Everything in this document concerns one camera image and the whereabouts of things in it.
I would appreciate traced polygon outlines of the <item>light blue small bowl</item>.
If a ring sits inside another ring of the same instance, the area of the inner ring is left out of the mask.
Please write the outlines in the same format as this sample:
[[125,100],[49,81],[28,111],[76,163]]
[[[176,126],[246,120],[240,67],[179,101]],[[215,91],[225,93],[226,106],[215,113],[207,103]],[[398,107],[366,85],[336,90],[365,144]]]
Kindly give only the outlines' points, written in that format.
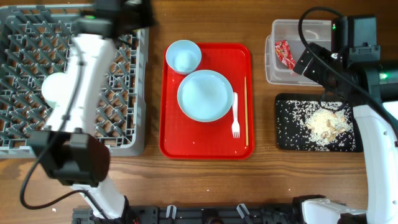
[[199,46],[191,40],[178,40],[166,50],[167,65],[176,73],[187,75],[199,66],[202,53]]

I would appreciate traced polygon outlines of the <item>green bowl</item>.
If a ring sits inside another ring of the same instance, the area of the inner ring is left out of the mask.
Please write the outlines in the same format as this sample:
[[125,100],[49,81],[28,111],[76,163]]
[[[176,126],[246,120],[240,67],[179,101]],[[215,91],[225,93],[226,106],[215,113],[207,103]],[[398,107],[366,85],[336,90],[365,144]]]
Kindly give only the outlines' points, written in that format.
[[67,74],[63,72],[49,75],[43,82],[41,93],[46,103],[54,108],[68,87]]

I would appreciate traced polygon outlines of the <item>light blue plate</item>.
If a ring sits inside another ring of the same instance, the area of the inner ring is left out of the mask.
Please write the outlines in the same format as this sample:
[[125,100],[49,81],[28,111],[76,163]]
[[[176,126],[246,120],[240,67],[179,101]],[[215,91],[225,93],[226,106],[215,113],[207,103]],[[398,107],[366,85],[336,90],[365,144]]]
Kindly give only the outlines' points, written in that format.
[[197,70],[187,75],[177,89],[177,103],[194,121],[214,122],[224,117],[234,100],[228,79],[213,70]]

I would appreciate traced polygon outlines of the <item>white plastic fork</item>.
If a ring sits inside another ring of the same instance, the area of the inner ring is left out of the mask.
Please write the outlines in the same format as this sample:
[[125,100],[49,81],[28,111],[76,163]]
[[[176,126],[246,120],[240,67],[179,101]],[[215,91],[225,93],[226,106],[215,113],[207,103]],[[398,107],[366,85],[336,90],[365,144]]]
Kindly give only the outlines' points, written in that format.
[[233,93],[233,123],[231,126],[232,134],[234,138],[240,138],[240,125],[238,121],[238,94],[236,92]]

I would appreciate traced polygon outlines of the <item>red snack wrapper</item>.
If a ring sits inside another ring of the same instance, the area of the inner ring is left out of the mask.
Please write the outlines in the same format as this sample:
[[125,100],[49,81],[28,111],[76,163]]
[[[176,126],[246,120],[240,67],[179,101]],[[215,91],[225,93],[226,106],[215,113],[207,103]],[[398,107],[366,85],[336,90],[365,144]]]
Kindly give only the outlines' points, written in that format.
[[295,60],[293,58],[290,46],[286,40],[277,41],[274,44],[274,49],[279,60],[290,70],[295,67]]

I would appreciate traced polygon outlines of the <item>wooden chopstick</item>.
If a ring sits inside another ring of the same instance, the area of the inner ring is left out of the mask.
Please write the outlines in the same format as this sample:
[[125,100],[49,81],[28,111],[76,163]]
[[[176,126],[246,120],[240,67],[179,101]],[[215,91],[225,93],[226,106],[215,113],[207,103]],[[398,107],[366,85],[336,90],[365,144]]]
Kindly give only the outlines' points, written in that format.
[[245,112],[245,142],[246,147],[249,146],[249,129],[248,129],[248,88],[247,78],[244,77],[244,112]]

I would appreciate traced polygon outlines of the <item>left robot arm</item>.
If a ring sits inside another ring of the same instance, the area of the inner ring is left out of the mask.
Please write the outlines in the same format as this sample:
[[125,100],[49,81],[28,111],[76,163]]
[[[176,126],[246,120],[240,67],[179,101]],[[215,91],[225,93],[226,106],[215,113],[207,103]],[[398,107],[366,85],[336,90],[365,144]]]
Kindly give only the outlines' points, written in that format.
[[94,136],[95,114],[121,37],[154,22],[149,1],[96,1],[92,10],[80,12],[72,25],[67,82],[55,94],[44,129],[27,140],[35,165],[73,194],[82,194],[100,223],[140,221],[108,175],[110,152]]

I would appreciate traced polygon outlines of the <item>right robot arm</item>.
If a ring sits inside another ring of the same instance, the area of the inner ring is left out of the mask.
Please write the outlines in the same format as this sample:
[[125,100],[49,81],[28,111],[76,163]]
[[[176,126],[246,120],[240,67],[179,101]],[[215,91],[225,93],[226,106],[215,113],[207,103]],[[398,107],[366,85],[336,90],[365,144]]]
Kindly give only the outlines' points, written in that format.
[[311,198],[299,203],[302,223],[397,223],[397,61],[382,61],[375,16],[338,14],[331,49],[305,40],[294,72],[317,82],[353,110],[363,146],[368,207],[365,211]]

